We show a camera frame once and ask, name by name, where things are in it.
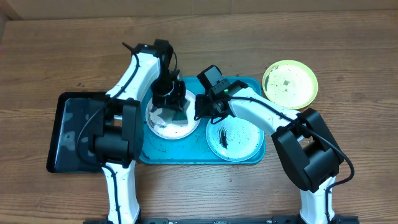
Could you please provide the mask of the white pink plate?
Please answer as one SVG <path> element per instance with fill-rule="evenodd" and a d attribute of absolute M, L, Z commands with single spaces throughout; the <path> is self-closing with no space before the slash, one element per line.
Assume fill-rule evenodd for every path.
<path fill-rule="evenodd" d="M 146 107 L 146 122 L 157 136 L 176 140 L 190 135 L 198 127 L 200 120 L 194 120 L 195 95 L 187 90 L 183 106 L 186 118 L 180 118 L 181 112 L 166 108 L 156 108 L 150 98 Z"/>

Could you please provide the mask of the yellow plate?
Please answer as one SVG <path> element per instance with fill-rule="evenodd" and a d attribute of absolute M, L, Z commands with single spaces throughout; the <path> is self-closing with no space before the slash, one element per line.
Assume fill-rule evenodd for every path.
<path fill-rule="evenodd" d="M 284 108 L 297 110 L 307 107 L 318 93 L 315 73 L 296 60 L 280 60 L 264 72 L 262 88 L 267 98 Z"/>

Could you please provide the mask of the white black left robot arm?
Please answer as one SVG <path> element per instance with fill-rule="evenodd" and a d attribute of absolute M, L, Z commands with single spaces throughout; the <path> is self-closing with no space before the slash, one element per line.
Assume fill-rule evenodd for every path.
<path fill-rule="evenodd" d="M 140 206 L 134 169 L 142 152 L 144 128 L 141 102 L 151 90 L 154 108 L 165 110 L 172 121 L 187 124 L 185 84 L 178 70 L 169 69 L 174 52 L 133 52 L 131 64 L 119 83 L 99 101 L 100 107 L 81 130 L 101 167 L 109 196 L 105 223 L 135 223 Z"/>

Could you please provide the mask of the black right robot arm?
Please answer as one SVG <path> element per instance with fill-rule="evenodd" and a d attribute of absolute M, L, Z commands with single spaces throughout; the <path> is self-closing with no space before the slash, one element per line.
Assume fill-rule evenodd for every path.
<path fill-rule="evenodd" d="M 302 221 L 332 223 L 331 193 L 347 156 L 320 114 L 282 108 L 249 87 L 195 97 L 195 119 L 227 116 L 246 120 L 271 136 L 285 173 L 300 189 Z"/>

